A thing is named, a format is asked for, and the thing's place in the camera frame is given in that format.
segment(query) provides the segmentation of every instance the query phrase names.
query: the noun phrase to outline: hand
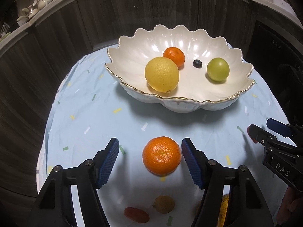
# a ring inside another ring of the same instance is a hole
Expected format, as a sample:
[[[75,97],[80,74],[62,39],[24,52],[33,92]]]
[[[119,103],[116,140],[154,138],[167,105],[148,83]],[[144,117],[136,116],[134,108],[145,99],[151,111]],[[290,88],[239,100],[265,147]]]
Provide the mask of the hand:
[[[279,225],[285,223],[294,212],[298,204],[303,200],[303,197],[298,198],[295,191],[288,187],[285,191],[281,206],[277,214],[277,222]]]

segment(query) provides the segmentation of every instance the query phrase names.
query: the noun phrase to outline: metal screw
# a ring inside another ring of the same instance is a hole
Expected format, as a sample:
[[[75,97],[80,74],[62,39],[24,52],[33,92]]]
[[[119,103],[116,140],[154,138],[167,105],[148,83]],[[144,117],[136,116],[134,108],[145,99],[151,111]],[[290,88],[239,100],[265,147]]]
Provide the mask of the metal screw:
[[[248,169],[247,169],[247,167],[245,166],[245,165],[241,165],[240,166],[240,169],[242,170],[242,171],[244,171],[244,172],[246,172]]]
[[[211,166],[215,166],[217,164],[217,162],[214,160],[214,159],[210,159],[208,161],[208,163],[211,165]]]
[[[62,168],[62,166],[55,166],[55,167],[54,167],[54,171],[55,171],[55,172],[58,172],[58,171],[61,170],[61,168]]]
[[[93,160],[92,160],[92,159],[87,159],[87,160],[84,162],[84,164],[85,164],[86,166],[90,166],[92,163],[93,163]]]

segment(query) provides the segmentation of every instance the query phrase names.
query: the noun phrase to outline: light blue tablecloth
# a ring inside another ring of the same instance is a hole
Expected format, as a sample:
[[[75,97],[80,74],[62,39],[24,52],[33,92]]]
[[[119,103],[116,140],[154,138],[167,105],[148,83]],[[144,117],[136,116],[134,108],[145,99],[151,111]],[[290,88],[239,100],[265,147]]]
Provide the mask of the light blue tablecloth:
[[[111,227],[140,225],[124,217],[125,207],[145,210],[150,215],[145,226],[164,226],[169,216],[173,217],[173,226],[190,226],[203,191],[193,183],[184,159],[165,178],[149,173],[142,162],[142,150],[150,139],[168,136],[181,144],[183,138],[190,137],[197,149],[223,166],[247,165],[272,215],[276,213],[286,185],[262,165],[263,146],[254,144],[246,129],[252,123],[266,127],[270,117],[283,123],[287,119],[256,71],[251,74],[256,81],[254,87],[230,107],[178,114],[160,104],[142,103],[129,96],[106,72],[104,63],[109,61],[106,49],[87,55],[61,84],[37,166],[38,190],[53,166],[78,166],[116,137],[125,154],[119,153],[108,183],[98,191]],[[76,188],[72,191],[78,226],[83,227]],[[159,195],[175,199],[175,209],[169,214],[159,214],[152,208]]]

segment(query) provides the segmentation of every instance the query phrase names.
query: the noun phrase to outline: scalloped bowl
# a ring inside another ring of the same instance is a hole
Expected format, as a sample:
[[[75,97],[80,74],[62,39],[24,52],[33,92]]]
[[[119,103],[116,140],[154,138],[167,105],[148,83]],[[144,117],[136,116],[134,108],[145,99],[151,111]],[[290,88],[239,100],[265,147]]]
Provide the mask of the scalloped bowl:
[[[177,47],[185,54],[180,79],[170,94],[152,89],[146,82],[144,70],[154,57],[162,56],[168,47]],[[248,91],[254,80],[249,78],[253,65],[242,61],[242,51],[228,47],[225,38],[212,38],[204,29],[189,31],[178,25],[168,29],[157,25],[152,31],[137,29],[133,37],[121,36],[118,48],[108,48],[111,63],[105,68],[133,98],[145,103],[161,103],[177,113],[189,113],[199,108],[221,110],[234,103]],[[217,83],[208,78],[208,62],[221,57],[227,61],[230,73],[227,80]],[[202,61],[202,68],[193,60]]]

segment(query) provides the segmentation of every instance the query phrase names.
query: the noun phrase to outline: gold rim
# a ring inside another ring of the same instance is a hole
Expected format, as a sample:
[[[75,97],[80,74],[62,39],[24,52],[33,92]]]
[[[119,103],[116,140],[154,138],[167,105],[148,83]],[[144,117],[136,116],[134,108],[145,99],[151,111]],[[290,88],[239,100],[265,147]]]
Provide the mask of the gold rim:
[[[221,37],[221,38],[223,38],[223,39],[225,40],[226,46],[228,47],[228,44],[227,44],[226,39],[225,39],[224,37]],[[111,58],[111,56],[110,56],[110,54],[109,54],[109,48],[107,48],[107,55],[108,55],[108,57],[109,57],[109,59],[111,60],[111,63],[112,63],[113,60],[112,60],[112,58]],[[243,63],[243,64],[251,64],[251,63],[244,63],[242,59],[243,59],[243,53],[242,53],[242,51],[241,51],[241,61],[242,61],[242,63]],[[135,87],[129,85],[128,83],[123,82],[123,79],[122,79],[120,76],[114,74],[114,73],[108,68],[108,66],[107,66],[106,63],[104,64],[104,66],[105,66],[106,70],[107,70],[112,76],[118,78],[118,79],[120,80],[120,83],[123,84],[123,85],[125,85],[126,87],[128,87],[128,88],[130,88],[130,89],[132,89],[132,90],[134,90],[134,91],[136,91],[136,92],[139,92],[139,93],[141,93],[141,94],[143,94],[143,95],[155,96],[156,98],[159,98],[159,99],[161,99],[161,100],[184,100],[184,101],[193,101],[193,102],[197,102],[197,103],[201,103],[201,104],[204,104],[204,103],[221,103],[221,102],[225,102],[225,101],[232,100],[232,99],[235,99],[235,98],[239,97],[241,93],[248,91],[248,90],[255,84],[255,80],[253,80],[253,82],[252,82],[246,89],[239,90],[236,94],[234,94],[234,95],[232,95],[232,96],[229,96],[229,97],[227,97],[227,98],[225,98],[225,99],[219,100],[219,101],[211,101],[211,100],[197,101],[197,100],[194,100],[194,99],[191,99],[191,98],[186,98],[186,97],[175,97],[175,96],[174,96],[174,97],[162,97],[162,96],[159,96],[159,95],[157,95],[157,94],[145,93],[145,92],[143,92],[143,91],[141,91],[141,90],[139,90],[139,89],[137,89],[137,88],[135,88]],[[248,73],[247,78],[251,75],[251,73],[252,73],[253,70],[254,70],[254,66],[251,64],[251,71]]]

